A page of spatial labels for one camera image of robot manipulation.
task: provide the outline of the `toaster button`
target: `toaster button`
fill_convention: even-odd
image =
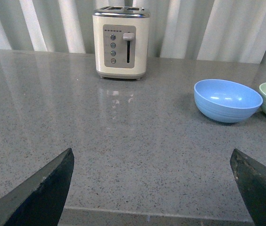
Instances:
[[[110,35],[110,39],[114,41],[116,39],[116,36],[112,34]]]

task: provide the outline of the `countertop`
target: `countertop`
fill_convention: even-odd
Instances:
[[[92,54],[0,50],[0,197],[71,147],[69,210],[251,222],[229,160],[266,165],[266,115],[204,116],[193,86],[212,78],[258,91],[266,65],[149,58],[125,81]]]

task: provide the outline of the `white curtain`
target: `white curtain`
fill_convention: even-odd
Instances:
[[[94,53],[109,5],[150,10],[150,57],[266,63],[266,0],[0,0],[0,49]]]

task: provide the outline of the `cream toaster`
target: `cream toaster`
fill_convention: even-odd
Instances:
[[[98,74],[139,80],[147,69],[149,11],[107,6],[95,10],[92,17]]]

